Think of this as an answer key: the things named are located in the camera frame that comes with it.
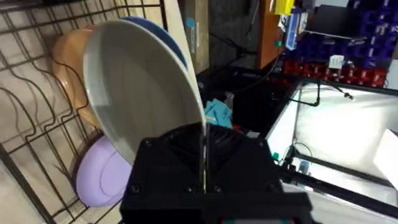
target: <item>black mount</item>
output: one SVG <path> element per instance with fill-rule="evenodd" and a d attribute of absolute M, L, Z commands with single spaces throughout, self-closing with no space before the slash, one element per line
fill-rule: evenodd
<path fill-rule="evenodd" d="M 121 205 L 123 222 L 314 223 L 305 193 L 285 194 L 266 142 L 208 124 L 145 139 Z"/>

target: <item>teal cloth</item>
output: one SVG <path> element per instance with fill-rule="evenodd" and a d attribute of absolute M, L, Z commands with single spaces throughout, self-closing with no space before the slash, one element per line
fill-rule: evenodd
<path fill-rule="evenodd" d="M 220 100 L 207 101 L 205 115 L 208 123 L 232 128 L 232 110 Z"/>

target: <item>white plate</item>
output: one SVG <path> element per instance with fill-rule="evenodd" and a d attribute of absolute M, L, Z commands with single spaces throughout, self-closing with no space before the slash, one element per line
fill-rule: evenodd
<path fill-rule="evenodd" d="M 160 39 L 128 21 L 111 21 L 90 36 L 83 59 L 96 117 L 130 164 L 143 138 L 157 137 L 205 115 L 187 70 Z"/>

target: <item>blue plate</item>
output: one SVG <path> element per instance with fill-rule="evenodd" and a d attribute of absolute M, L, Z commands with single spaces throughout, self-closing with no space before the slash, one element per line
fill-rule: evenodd
<path fill-rule="evenodd" d="M 177 57 L 181 60 L 181 62 L 184 64 L 185 68 L 188 69 L 187 62 L 185 61 L 185 58 L 181 52 L 180 47 L 178 44 L 174 41 L 174 39 L 170 36 L 166 30 L 158 26 L 157 24 L 141 18 L 141 17 L 135 17 L 135 16 L 129 16 L 129 17 L 123 17 L 122 19 L 133 22 L 135 24 L 138 24 L 142 26 L 143 28 L 149 30 L 151 33 L 153 33 L 157 38 L 162 40 L 167 46 L 172 49 L 172 51 L 177 55 Z"/>

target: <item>metal wire rack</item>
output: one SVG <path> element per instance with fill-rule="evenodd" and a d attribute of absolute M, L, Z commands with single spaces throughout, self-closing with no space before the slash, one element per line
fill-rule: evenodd
<path fill-rule="evenodd" d="M 90 208 L 76 196 L 75 167 L 103 133 L 78 113 L 88 102 L 72 108 L 50 65 L 72 68 L 55 61 L 52 47 L 70 30 L 124 16 L 145 17 L 167 30 L 164 1 L 63 2 L 0 5 L 2 223 L 121 223 L 118 203 Z"/>

